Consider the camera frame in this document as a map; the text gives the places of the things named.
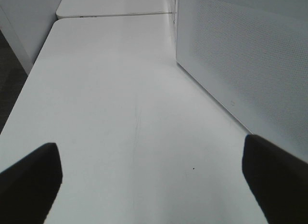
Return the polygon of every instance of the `white desk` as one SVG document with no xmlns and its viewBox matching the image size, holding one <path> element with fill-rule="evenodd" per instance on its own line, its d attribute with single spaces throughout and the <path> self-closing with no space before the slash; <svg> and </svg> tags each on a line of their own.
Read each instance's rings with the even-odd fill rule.
<svg viewBox="0 0 308 224">
<path fill-rule="evenodd" d="M 167 14 L 63 19 L 0 136 L 0 171 L 58 144 L 47 224 L 263 224 L 245 135 L 176 65 Z"/>
<path fill-rule="evenodd" d="M 171 12 L 170 0 L 62 0 L 56 12 L 59 19 Z"/>
</svg>

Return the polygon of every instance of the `gray carpet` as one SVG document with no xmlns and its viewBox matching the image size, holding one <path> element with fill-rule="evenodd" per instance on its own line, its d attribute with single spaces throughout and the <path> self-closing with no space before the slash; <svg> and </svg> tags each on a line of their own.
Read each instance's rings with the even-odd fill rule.
<svg viewBox="0 0 308 224">
<path fill-rule="evenodd" d="M 0 133 L 26 79 L 27 74 L 0 32 Z"/>
</svg>

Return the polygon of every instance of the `white table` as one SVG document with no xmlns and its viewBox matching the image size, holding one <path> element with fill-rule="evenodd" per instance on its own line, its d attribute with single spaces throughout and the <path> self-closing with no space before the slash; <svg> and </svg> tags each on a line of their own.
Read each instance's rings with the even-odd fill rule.
<svg viewBox="0 0 308 224">
<path fill-rule="evenodd" d="M 59 19 L 169 13 L 171 0 L 62 0 Z"/>
<path fill-rule="evenodd" d="M 0 136 L 0 171 L 58 144 L 47 224 L 264 224 L 246 134 L 177 66 L 167 14 L 63 19 Z"/>
</svg>

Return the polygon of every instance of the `perforated panel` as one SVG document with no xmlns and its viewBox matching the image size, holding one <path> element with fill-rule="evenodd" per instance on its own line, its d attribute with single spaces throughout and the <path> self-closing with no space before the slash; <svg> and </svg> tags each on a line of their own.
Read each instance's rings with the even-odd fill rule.
<svg viewBox="0 0 308 224">
<path fill-rule="evenodd" d="M 244 126 L 306 161 L 307 5 L 180 0 L 177 41 L 178 62 Z"/>
</svg>

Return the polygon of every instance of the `white wall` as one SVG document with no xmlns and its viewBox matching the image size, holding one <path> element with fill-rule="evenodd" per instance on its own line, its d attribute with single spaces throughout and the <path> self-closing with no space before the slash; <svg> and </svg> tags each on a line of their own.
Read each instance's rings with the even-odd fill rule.
<svg viewBox="0 0 308 224">
<path fill-rule="evenodd" d="M 0 0 L 0 29 L 24 67 L 31 68 L 56 21 L 61 0 Z"/>
</svg>

